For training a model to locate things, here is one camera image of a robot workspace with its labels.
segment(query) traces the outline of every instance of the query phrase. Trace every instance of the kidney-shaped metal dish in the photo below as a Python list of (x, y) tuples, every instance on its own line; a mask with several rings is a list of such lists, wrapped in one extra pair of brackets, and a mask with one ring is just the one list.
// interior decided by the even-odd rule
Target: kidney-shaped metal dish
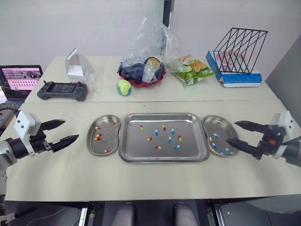
[(142, 113), (129, 114), (124, 118), (120, 130), (119, 155), (126, 162), (204, 162), (209, 158), (210, 151), (196, 115)]
[[(115, 115), (103, 115), (91, 124), (87, 134), (87, 148), (90, 153), (98, 156), (108, 155), (118, 148), (118, 133), (121, 126), (120, 119)], [(102, 133), (101, 140), (94, 140)]]
[(230, 122), (217, 115), (209, 115), (202, 120), (210, 150), (220, 157), (233, 157), (239, 150), (229, 145), (227, 138), (238, 135)]

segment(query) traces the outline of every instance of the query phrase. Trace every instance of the wire rack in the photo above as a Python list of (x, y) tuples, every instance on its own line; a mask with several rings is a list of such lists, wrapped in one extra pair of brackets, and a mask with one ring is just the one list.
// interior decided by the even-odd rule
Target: wire rack
[(231, 28), (214, 49), (221, 72), (251, 73), (267, 36), (267, 31)]

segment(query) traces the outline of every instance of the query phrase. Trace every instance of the gray wall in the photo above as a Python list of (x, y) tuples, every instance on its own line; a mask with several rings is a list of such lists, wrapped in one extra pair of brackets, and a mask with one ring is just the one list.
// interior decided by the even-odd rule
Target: gray wall
[(300, 36), (266, 79), (266, 83), (301, 126)]
[(255, 65), (266, 80), (301, 34), (301, 0), (176, 0), (169, 26), (183, 56), (205, 56), (231, 27), (269, 31)]
[(124, 56), (144, 16), (163, 19), (163, 0), (0, 0), (0, 65), (41, 65), (72, 49)]

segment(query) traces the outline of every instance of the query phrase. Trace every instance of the table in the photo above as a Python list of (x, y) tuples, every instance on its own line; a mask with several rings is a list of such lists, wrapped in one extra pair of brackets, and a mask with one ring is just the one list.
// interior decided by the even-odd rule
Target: table
[[(116, 85), (120, 77), (117, 69), (121, 56), (90, 56), (95, 69), (99, 92), (87, 97), (86, 102), (154, 102), (154, 101), (212, 101), (212, 100), (261, 100), (277, 99), (268, 85), (260, 87), (225, 88), (215, 77), (206, 78), (193, 86), (184, 86), (174, 75), (167, 73), (162, 82), (143, 89), (132, 86), (132, 94), (123, 97), (117, 93)], [(44, 72), (41, 80), (26, 99), (26, 103), (76, 102), (74, 99), (50, 98), (42, 100), (36, 93), (45, 81), (70, 82), (65, 71), (65, 57), (56, 57)]]
[[(240, 152), (233, 158), (211, 155), (204, 163), (131, 164), (117, 153), (98, 157), (86, 148), (92, 121), (104, 114), (120, 119), (129, 113), (191, 112), (200, 119), (210, 114), (231, 123), (250, 120), (269, 123), (273, 113), (285, 111), (276, 99), (187, 102), (65, 102), (26, 103), (23, 111), (41, 121), (64, 119), (66, 123), (46, 131), (48, 142), (79, 134), (71, 146), (57, 153), (26, 157), (8, 169), (7, 200), (92, 201), (146, 199), (206, 199), (259, 197), (301, 193), (301, 168), (285, 159), (263, 156), (257, 161)], [(2, 139), (16, 137), (14, 121)], [(239, 138), (256, 145), (261, 134), (237, 126)], [(295, 137), (301, 134), (294, 129)]]

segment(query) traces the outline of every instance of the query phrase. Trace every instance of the chip bag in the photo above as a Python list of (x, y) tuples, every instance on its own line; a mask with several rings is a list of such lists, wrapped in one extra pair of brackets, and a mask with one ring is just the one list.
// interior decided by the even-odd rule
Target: chip bag
[(206, 64), (192, 55), (186, 55), (169, 62), (166, 67), (181, 79), (185, 85), (193, 85), (203, 78), (215, 75)]

